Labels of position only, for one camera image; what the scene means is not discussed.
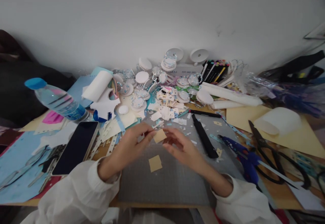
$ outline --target pink paper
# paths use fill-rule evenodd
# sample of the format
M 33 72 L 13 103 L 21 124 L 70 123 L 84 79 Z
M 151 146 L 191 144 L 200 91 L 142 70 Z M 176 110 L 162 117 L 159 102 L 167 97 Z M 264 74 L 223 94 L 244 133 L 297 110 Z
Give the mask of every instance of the pink paper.
M 62 122 L 63 118 L 63 116 L 57 114 L 55 111 L 50 111 L 42 122 L 45 124 L 56 124 Z

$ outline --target bottle label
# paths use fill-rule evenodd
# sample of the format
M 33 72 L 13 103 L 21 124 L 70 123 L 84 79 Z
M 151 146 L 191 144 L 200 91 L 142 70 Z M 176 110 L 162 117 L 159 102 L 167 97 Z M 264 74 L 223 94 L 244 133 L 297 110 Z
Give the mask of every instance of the bottle label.
M 78 102 L 74 101 L 57 113 L 71 121 L 75 121 L 83 117 L 83 115 L 86 113 L 86 109 Z

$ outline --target hand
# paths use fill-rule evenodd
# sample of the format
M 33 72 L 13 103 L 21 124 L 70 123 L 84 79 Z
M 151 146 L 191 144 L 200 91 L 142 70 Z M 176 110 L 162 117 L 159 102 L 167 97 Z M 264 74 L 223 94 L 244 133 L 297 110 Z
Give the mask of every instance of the hand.
M 138 142 L 138 137 L 143 134 L 145 138 Z M 99 165 L 99 177 L 106 181 L 114 174 L 123 170 L 123 168 L 141 155 L 155 134 L 156 132 L 153 128 L 145 122 L 129 128 L 120 139 L 113 153 Z
M 164 131 L 167 136 L 163 142 L 165 149 L 179 162 L 188 166 L 196 173 L 201 174 L 208 163 L 191 140 L 176 128 L 164 128 Z
M 167 138 L 164 139 L 163 146 L 169 153 L 204 177 L 217 195 L 227 197 L 232 193 L 232 184 L 205 161 L 188 137 L 175 128 L 164 128 L 164 131 L 167 132 Z

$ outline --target cutting mat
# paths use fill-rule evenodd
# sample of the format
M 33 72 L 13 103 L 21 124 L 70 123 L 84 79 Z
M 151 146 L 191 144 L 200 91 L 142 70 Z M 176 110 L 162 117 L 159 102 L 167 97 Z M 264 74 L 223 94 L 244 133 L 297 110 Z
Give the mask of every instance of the cutting mat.
M 196 115 L 196 118 L 206 125 L 204 129 L 208 129 L 206 131 L 207 135 L 213 134 L 217 136 L 221 134 L 237 141 L 234 131 L 221 118 L 204 115 Z M 144 121 L 150 125 L 155 125 L 155 122 L 151 121 L 149 117 Z M 214 124 L 214 121 L 221 122 L 222 126 Z M 179 126 L 177 123 L 165 121 L 165 127 L 175 127 L 181 130 Z M 217 171 L 228 173 L 237 179 L 243 180 L 242 166 L 228 147 L 209 137 L 215 149 L 223 150 L 221 156 L 223 160 L 219 160 L 218 163 L 216 160 L 207 157 L 192 118 L 187 119 L 187 125 L 182 127 L 186 128 L 185 131 L 182 131 L 184 134 L 191 132 L 188 137 L 197 142 L 196 147 L 198 150 Z M 151 173 L 149 159 L 156 155 L 159 155 L 161 159 L 162 169 Z M 162 147 L 162 144 L 156 144 L 154 140 L 150 142 L 150 145 L 139 159 L 122 171 L 118 200 L 132 203 L 211 207 L 215 207 L 216 204 L 216 199 L 211 193 L 209 184 L 201 176 L 179 163 Z

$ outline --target person's left hand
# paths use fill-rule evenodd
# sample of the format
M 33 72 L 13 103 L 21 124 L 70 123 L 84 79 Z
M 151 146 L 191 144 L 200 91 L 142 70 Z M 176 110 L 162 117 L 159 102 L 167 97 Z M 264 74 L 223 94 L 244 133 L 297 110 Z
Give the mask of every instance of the person's left hand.
M 138 142 L 138 137 L 143 134 L 145 138 Z M 155 134 L 156 131 L 145 122 L 129 128 L 120 139 L 113 153 L 98 166 L 99 177 L 106 181 L 114 174 L 123 170 L 123 168 L 141 155 Z

